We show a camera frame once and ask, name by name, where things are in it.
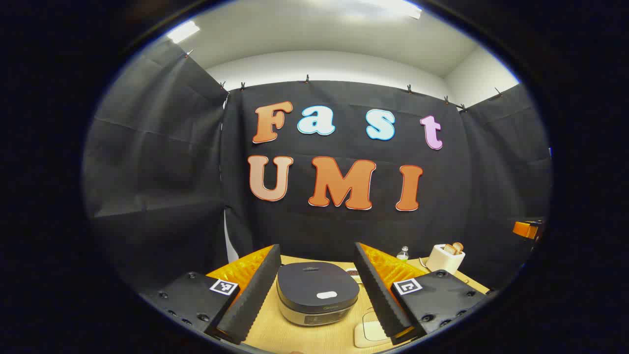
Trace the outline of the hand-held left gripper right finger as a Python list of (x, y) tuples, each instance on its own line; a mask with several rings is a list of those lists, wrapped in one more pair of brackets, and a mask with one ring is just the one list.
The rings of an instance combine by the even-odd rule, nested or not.
[(394, 345), (449, 329), (490, 300), (444, 269), (420, 270), (360, 242), (355, 243), (353, 263)]

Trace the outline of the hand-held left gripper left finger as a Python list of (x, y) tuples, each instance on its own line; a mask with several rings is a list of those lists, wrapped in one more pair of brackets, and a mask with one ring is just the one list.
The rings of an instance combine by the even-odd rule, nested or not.
[(207, 274), (189, 271), (140, 295), (171, 318), (233, 344), (245, 341), (281, 266), (278, 244)]

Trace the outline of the cream chopstick holder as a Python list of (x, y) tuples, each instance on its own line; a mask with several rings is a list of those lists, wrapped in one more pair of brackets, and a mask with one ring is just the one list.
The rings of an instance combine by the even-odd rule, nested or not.
[(368, 308), (362, 315), (354, 327), (353, 333), (353, 344), (356, 348), (371, 348), (391, 344), (391, 339), (385, 334), (372, 307)]

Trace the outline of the dark grey rice cooker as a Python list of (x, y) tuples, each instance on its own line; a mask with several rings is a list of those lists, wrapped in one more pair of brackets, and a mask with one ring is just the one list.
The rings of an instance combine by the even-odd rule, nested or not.
[(359, 299), (359, 284), (344, 269), (327, 262), (281, 265), (276, 289), (281, 314), (299, 326), (337, 323)]

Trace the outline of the white toaster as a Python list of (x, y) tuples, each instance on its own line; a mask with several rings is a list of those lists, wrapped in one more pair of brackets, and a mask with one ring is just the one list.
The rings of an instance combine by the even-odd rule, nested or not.
[(430, 271), (445, 270), (454, 275), (462, 264), (466, 253), (460, 252), (458, 255), (452, 255), (446, 251), (446, 244), (436, 244), (432, 247), (425, 267)]

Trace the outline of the black backdrop cloth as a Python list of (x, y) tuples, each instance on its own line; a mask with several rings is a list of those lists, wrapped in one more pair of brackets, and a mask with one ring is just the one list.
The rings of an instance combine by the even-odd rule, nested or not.
[(462, 242), (460, 270), (505, 287), (533, 250), (552, 157), (526, 88), (459, 112), (400, 88), (273, 83), (227, 92), (177, 45), (150, 46), (112, 83), (88, 132), (86, 210), (137, 291), (278, 244), (350, 262)]

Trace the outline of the ceiling light panel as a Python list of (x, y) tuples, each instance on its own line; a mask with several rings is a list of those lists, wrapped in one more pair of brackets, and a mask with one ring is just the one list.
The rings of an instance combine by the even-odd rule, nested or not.
[(190, 36), (193, 36), (193, 34), (198, 33), (198, 31), (200, 31), (200, 27), (192, 20), (189, 20), (173, 28), (166, 34), (166, 37), (171, 40), (172, 43), (180, 43)]
[(422, 15), (422, 9), (416, 4), (411, 2), (410, 0), (391, 0), (392, 11), (396, 13), (407, 16), (413, 19), (420, 19)]

